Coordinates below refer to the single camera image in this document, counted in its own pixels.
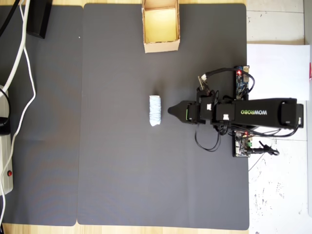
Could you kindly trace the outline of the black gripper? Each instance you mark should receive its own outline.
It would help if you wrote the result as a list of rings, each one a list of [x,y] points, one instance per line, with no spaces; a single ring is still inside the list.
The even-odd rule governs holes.
[[[168,113],[178,118],[181,122],[191,124],[205,124],[213,118],[216,93],[211,90],[196,89],[196,101],[181,101],[169,107]]]

